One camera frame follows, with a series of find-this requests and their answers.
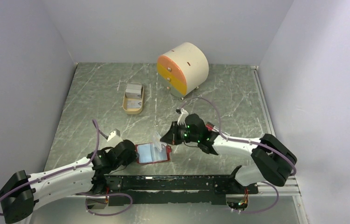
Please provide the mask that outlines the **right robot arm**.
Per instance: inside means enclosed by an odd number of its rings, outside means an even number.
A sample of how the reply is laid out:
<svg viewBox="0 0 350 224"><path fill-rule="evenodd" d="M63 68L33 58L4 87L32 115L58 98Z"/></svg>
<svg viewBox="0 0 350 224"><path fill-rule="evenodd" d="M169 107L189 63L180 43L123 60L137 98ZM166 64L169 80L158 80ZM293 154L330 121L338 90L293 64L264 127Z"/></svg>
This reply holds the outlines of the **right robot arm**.
<svg viewBox="0 0 350 224"><path fill-rule="evenodd" d="M208 127L195 113L182 121L173 121L160 141L173 146L193 142L206 154L250 157L253 164L233 171L229 188L234 193L241 193L247 185L257 182L282 187L294 175L297 163L297 157L272 134L265 133L260 138L229 136Z"/></svg>

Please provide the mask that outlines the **red leather card holder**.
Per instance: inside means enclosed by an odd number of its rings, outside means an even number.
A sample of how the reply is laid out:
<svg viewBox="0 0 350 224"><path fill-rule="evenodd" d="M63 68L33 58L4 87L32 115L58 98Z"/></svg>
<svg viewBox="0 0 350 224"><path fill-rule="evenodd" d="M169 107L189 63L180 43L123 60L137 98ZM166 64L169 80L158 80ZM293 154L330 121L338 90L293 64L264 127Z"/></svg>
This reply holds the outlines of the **red leather card holder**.
<svg viewBox="0 0 350 224"><path fill-rule="evenodd" d="M169 145L160 144L157 147L154 143L136 145L138 164L153 164L170 161L172 148Z"/></svg>

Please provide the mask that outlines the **grey credit card stack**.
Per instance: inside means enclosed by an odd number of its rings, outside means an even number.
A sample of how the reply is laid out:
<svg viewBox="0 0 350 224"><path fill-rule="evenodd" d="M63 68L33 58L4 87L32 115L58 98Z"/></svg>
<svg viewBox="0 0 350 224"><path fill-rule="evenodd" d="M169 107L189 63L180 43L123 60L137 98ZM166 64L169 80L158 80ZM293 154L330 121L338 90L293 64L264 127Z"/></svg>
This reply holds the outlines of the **grey credit card stack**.
<svg viewBox="0 0 350 224"><path fill-rule="evenodd" d="M141 84L127 84L125 96L132 99L142 99L143 86Z"/></svg>

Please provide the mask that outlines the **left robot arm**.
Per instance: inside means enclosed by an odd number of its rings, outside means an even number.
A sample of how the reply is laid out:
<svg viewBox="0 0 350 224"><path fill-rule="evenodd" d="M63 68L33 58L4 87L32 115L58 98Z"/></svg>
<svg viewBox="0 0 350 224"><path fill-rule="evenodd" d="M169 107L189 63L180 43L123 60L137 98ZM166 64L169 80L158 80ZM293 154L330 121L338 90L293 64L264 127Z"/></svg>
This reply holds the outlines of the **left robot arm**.
<svg viewBox="0 0 350 224"><path fill-rule="evenodd" d="M96 150L86 157L50 171L15 172L0 189L0 206L7 224L29 217L34 210L73 194L108 193L106 175L137 158L136 146L123 140L114 147Z"/></svg>

